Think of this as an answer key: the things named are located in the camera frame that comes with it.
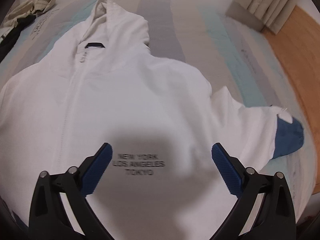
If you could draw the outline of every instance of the bed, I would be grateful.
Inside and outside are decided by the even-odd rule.
[[[304,145],[295,153],[270,160],[261,173],[285,174],[301,216],[315,185],[316,151],[308,123],[267,40],[256,31],[215,12],[210,4],[192,0],[114,0],[149,25],[153,56],[168,57],[197,67],[213,92],[227,86],[247,107],[276,105],[304,126]],[[24,68],[39,62],[65,32],[90,14],[96,0],[58,4],[22,31],[0,63],[0,87]]]

